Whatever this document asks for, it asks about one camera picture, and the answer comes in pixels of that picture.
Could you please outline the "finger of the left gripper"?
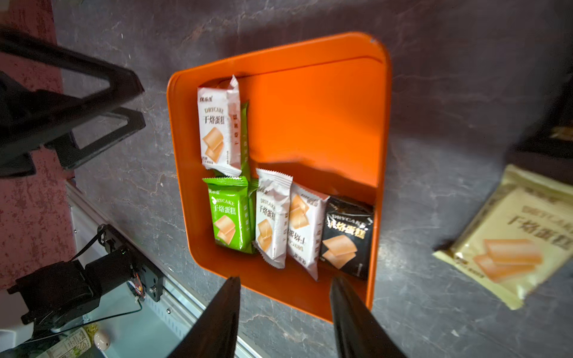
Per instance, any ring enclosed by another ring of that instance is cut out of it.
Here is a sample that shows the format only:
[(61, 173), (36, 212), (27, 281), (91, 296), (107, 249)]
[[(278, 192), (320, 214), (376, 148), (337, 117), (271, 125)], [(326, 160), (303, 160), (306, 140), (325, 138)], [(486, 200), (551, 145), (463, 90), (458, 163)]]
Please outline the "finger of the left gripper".
[(31, 89), (1, 74), (1, 164), (32, 166), (32, 154), (56, 138), (143, 94), (135, 72), (12, 28), (1, 30), (1, 56), (89, 81), (86, 89)]
[(78, 144), (72, 131), (44, 145), (56, 152), (59, 162), (65, 170), (79, 168), (146, 127), (144, 116), (140, 111), (125, 107), (118, 107), (111, 112), (100, 115), (100, 117), (119, 120), (123, 125), (98, 139), (94, 139), (85, 146)]

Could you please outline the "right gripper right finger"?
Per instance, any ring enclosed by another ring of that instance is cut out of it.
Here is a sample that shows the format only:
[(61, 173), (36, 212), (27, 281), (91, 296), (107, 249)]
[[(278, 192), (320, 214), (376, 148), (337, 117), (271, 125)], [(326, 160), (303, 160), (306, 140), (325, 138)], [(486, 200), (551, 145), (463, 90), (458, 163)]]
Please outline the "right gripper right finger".
[(331, 310), (339, 357), (404, 357), (344, 277), (331, 282)]

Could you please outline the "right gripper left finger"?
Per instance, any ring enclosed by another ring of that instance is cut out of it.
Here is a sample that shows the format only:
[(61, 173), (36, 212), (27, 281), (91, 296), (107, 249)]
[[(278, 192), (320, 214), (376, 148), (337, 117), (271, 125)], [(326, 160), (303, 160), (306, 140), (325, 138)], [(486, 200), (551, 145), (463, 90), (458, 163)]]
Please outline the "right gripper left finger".
[(230, 277), (171, 357), (233, 357), (240, 316), (239, 277)]

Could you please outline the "cream cookie pack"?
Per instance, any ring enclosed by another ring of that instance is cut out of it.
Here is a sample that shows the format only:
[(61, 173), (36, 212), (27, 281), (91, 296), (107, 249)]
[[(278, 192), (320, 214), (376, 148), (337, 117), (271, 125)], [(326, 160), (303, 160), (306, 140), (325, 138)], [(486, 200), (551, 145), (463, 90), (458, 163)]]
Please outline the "cream cookie pack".
[(433, 255), (520, 309), (572, 258), (572, 185), (508, 165), (459, 239)]

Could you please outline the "orange storage box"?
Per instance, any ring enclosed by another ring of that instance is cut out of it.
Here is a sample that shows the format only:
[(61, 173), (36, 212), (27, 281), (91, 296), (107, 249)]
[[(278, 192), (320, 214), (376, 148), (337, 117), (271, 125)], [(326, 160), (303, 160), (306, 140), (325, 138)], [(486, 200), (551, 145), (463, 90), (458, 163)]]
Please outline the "orange storage box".
[(374, 207), (369, 276), (349, 278), (359, 298), (371, 307), (391, 97), (386, 49), (367, 34), (338, 34), (180, 71), (167, 87), (187, 242), (195, 262), (330, 322), (331, 280), (339, 275), (335, 268), (321, 263), (319, 280), (313, 280), (292, 259), (286, 268), (276, 269), (260, 255), (216, 244), (204, 183), (208, 173), (200, 158), (197, 90), (224, 84), (232, 76), (240, 82), (241, 99), (249, 103), (252, 167), (274, 169), (310, 189)]

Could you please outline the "black cookie pack top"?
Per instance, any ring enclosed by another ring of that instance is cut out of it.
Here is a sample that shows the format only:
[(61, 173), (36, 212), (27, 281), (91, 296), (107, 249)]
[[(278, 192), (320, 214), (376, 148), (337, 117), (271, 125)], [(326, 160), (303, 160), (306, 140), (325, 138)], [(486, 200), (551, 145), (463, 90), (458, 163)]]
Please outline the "black cookie pack top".
[(510, 149), (507, 161), (562, 183), (572, 183), (571, 73), (546, 117)]

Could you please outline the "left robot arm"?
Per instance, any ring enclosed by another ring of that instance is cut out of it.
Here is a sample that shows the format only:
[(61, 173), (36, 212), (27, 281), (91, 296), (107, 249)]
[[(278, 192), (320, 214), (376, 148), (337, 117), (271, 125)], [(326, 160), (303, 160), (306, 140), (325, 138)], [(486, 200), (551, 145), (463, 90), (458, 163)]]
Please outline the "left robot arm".
[[(33, 150), (48, 146), (65, 169), (76, 169), (142, 130), (143, 114), (125, 107), (143, 93), (137, 75), (96, 58), (1, 29), (1, 51), (105, 80), (100, 91), (77, 98), (43, 89), (31, 91), (1, 75), (1, 176), (36, 172)], [(1, 292), (1, 349), (48, 340), (70, 322), (98, 307), (101, 297), (134, 276), (130, 253), (109, 254), (83, 266), (77, 257), (25, 277)]]

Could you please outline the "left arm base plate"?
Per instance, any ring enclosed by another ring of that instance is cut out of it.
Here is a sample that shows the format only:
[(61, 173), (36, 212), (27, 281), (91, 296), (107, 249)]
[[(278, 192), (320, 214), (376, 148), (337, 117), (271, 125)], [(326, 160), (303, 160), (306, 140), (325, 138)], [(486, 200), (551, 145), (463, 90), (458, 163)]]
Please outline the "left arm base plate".
[(94, 262), (102, 292), (108, 293), (131, 282), (140, 297), (159, 302), (164, 290), (164, 273), (112, 225), (100, 225), (97, 234), (99, 244), (107, 253)]

